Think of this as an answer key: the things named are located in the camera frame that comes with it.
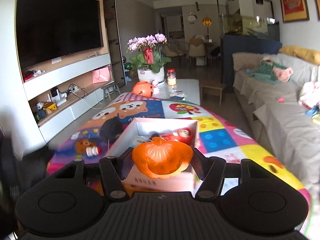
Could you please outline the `red piggy doll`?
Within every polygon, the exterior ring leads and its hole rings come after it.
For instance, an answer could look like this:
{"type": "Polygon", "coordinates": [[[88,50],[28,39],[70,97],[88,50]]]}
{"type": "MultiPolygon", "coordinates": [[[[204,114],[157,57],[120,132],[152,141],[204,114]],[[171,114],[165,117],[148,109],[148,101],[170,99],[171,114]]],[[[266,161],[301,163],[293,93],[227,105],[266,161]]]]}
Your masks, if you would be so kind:
{"type": "Polygon", "coordinates": [[[160,137],[166,141],[178,141],[191,146],[193,140],[193,132],[191,129],[185,127],[177,129],[171,133],[161,134],[160,137]]]}

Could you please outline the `orange pumpkin toy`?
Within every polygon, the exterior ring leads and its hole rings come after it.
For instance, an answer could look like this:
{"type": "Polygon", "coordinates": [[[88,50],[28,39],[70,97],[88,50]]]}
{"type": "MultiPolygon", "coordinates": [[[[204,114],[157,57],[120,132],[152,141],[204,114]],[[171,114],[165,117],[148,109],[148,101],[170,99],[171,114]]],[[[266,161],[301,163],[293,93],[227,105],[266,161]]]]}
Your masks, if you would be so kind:
{"type": "Polygon", "coordinates": [[[178,141],[154,137],[136,146],[131,154],[138,170],[151,179],[168,179],[187,169],[193,149],[178,141]]]}

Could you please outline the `small white bottle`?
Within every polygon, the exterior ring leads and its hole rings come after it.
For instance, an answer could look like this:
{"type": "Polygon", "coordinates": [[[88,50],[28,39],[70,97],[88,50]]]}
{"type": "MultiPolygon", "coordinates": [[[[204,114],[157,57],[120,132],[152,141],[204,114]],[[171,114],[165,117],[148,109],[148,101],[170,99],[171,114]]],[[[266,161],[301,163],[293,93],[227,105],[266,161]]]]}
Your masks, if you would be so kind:
{"type": "Polygon", "coordinates": [[[86,154],[88,157],[98,156],[101,154],[101,148],[99,146],[87,147],[86,154]]]}

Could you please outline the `colourful play mat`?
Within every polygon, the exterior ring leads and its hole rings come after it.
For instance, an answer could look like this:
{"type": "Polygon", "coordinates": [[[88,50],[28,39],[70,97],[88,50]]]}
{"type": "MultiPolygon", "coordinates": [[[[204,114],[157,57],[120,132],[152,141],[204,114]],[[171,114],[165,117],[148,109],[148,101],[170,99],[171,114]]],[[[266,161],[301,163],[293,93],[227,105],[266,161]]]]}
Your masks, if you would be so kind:
{"type": "Polygon", "coordinates": [[[303,184],[281,162],[249,135],[223,118],[194,103],[147,98],[133,93],[119,95],[59,146],[47,166],[48,174],[56,172],[74,157],[84,159],[86,163],[98,161],[99,157],[86,156],[85,147],[95,145],[93,139],[98,137],[103,123],[115,116],[119,118],[123,127],[127,127],[135,118],[197,120],[199,135],[196,148],[205,156],[224,158],[233,164],[240,163],[244,158],[252,159],[299,191],[308,202],[310,201],[310,194],[303,184]]]}

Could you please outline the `white cardboard box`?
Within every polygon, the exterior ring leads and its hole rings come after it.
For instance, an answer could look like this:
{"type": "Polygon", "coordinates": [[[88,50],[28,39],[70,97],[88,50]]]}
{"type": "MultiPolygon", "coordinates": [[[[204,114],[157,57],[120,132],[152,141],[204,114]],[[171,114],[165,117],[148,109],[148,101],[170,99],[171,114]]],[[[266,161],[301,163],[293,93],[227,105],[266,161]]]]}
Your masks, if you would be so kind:
{"type": "Polygon", "coordinates": [[[191,149],[197,145],[197,120],[135,118],[107,152],[119,157],[129,148],[123,184],[129,191],[193,191],[191,149]]]}

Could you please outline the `small wooden stool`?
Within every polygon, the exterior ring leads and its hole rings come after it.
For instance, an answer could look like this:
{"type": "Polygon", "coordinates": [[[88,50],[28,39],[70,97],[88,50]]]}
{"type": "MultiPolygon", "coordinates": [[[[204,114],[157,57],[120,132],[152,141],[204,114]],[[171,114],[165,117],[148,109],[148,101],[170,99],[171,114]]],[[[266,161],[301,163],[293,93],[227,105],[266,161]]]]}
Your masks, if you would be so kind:
{"type": "Polygon", "coordinates": [[[111,94],[117,92],[119,95],[121,94],[118,82],[112,82],[101,87],[103,91],[103,98],[109,98],[111,100],[111,94]]]}

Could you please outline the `pink gift bag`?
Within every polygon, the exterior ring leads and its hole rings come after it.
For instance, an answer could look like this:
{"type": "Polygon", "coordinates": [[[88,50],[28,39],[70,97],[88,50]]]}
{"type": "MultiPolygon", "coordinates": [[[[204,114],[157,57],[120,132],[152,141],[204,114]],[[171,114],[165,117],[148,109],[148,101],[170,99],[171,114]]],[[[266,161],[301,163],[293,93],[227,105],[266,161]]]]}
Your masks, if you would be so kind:
{"type": "Polygon", "coordinates": [[[105,83],[110,81],[110,70],[108,66],[92,71],[92,83],[105,83]]]}

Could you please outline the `clear snack jar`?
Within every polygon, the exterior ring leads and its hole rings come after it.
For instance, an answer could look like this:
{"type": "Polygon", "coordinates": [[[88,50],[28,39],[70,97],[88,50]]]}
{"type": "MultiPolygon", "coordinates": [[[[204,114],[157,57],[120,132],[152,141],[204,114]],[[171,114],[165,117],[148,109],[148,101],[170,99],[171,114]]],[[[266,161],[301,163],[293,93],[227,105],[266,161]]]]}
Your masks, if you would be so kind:
{"type": "Polygon", "coordinates": [[[176,86],[176,72],[174,69],[167,70],[167,83],[171,87],[176,86]]]}

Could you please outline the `grey covered sofa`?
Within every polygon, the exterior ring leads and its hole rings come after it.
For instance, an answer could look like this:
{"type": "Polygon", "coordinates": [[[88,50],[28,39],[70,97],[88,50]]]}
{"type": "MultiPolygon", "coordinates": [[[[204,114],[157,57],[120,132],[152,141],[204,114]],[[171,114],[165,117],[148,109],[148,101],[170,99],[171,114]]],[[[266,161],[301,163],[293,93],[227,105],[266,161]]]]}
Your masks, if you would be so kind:
{"type": "Polygon", "coordinates": [[[231,66],[234,91],[255,140],[319,202],[319,118],[307,115],[309,109],[298,103],[304,83],[319,82],[319,65],[283,53],[234,53],[231,66]],[[280,83],[260,82],[245,73],[263,61],[287,67],[273,68],[280,83]]]}

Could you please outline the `pink white clothes pile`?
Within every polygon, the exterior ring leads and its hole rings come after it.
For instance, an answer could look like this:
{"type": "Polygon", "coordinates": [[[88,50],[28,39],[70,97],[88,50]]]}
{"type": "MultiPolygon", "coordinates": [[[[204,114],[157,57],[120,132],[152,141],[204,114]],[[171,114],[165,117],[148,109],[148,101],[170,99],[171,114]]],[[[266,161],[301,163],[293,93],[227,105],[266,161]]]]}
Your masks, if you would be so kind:
{"type": "Polygon", "coordinates": [[[300,90],[298,103],[308,109],[319,105],[320,86],[319,82],[306,82],[300,90]]]}

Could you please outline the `orange hanging lantern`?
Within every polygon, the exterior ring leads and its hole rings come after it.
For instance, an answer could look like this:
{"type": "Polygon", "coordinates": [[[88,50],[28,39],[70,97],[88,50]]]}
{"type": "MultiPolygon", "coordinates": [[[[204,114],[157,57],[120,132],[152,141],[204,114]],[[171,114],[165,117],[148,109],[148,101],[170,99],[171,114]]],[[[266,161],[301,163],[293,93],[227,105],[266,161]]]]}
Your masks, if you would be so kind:
{"type": "Polygon", "coordinates": [[[212,19],[208,16],[204,17],[203,20],[202,20],[202,24],[205,26],[205,27],[210,27],[212,25],[212,19]]]}

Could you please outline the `yellow pillow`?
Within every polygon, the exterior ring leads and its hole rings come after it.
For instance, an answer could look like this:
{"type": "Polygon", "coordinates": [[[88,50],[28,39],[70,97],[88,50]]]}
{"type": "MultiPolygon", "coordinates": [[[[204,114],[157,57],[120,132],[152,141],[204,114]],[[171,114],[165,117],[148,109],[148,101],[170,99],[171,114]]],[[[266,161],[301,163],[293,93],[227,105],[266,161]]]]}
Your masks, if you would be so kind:
{"type": "Polygon", "coordinates": [[[284,46],[279,50],[279,52],[303,59],[304,61],[315,65],[320,65],[320,52],[313,49],[302,48],[299,46],[284,46]]]}

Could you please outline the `glass fish tank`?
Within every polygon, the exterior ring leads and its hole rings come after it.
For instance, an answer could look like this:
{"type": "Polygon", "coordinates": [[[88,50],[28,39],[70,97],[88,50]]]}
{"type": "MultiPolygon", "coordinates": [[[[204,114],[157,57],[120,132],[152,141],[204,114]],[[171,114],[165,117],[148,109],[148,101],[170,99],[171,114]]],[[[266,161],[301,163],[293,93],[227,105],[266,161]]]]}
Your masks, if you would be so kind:
{"type": "Polygon", "coordinates": [[[216,0],[220,36],[242,35],[280,40],[271,0],[216,0]]]}

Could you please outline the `white round wall clock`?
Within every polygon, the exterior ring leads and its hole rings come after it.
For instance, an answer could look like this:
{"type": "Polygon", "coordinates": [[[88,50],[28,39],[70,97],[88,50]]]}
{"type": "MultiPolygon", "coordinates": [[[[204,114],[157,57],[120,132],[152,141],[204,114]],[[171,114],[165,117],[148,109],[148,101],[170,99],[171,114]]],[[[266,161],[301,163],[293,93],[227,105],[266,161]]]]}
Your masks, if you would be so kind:
{"type": "Polygon", "coordinates": [[[187,16],[187,20],[189,24],[194,24],[197,21],[197,16],[195,15],[195,12],[193,11],[189,12],[189,15],[187,16]]]}

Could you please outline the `framed red wall art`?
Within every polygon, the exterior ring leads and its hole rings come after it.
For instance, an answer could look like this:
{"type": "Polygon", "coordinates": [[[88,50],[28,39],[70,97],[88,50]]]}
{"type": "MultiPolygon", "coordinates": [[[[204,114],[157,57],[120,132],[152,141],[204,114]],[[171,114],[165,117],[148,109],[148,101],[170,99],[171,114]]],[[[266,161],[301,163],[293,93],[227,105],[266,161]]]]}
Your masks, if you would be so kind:
{"type": "Polygon", "coordinates": [[[280,5],[284,23],[310,20],[306,0],[280,0],[280,5]]]}

